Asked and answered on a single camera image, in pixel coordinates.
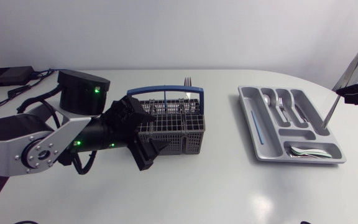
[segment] spoon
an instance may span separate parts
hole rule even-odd
[[[270,106],[270,97],[268,95],[264,94],[264,100],[265,100],[267,106]]]
[[[328,153],[322,149],[299,149],[297,147],[291,146],[291,151],[298,156],[309,154],[309,155],[315,155],[315,156],[324,156],[324,157],[328,157],[328,158],[333,157],[332,155],[330,155],[330,153]]]

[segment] black cable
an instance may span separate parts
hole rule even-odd
[[[75,155],[73,156],[72,162],[73,162],[73,165],[74,165],[75,169],[77,170],[78,174],[84,175],[84,174],[87,174],[91,170],[94,158],[96,157],[96,153],[97,153],[97,151],[92,151],[92,153],[89,155],[90,158],[89,158],[88,162],[86,163],[86,165],[84,166],[84,168],[82,168],[81,159],[80,159],[78,153],[75,153]]]
[[[15,223],[15,224],[38,224],[38,223],[36,223],[34,221],[21,221],[21,222]]]
[[[53,120],[55,121],[56,128],[60,128],[60,122],[59,119],[57,118],[56,111],[53,109],[53,107],[45,100],[40,100],[40,102],[49,110],[50,114],[53,117]]]
[[[59,93],[61,90],[62,90],[62,86],[57,85],[56,88],[54,88],[52,91],[50,91],[48,93],[44,93],[43,95],[26,99],[25,102],[23,102],[20,105],[20,107],[17,108],[17,113],[23,113],[25,111],[25,109],[28,106],[30,106],[31,104],[36,103],[36,102],[40,102],[41,100],[45,100],[47,98],[50,98],[51,96],[54,96],[57,93]]]

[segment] cutlery tray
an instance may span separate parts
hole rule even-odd
[[[304,91],[257,86],[239,86],[238,90],[258,160],[321,164],[346,162],[332,132],[321,127],[323,119]],[[264,95],[270,98],[270,105],[265,102]],[[280,109],[279,98],[285,111]],[[291,157],[291,146],[322,149],[332,158]]]

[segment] wire basket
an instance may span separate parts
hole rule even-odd
[[[204,91],[193,86],[150,86],[129,90],[127,95],[151,91],[186,91],[200,94],[197,99],[143,100],[143,109],[153,115],[153,122],[138,127],[143,142],[149,139],[170,141],[160,155],[199,154],[205,132]]]

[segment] silver fork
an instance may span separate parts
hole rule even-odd
[[[191,77],[185,78],[185,86],[191,86]],[[186,93],[186,96],[190,100],[191,93]]]
[[[281,97],[278,98],[278,107],[280,108],[281,112],[283,113],[285,119],[288,121],[288,113],[284,109],[283,98],[281,98]]]

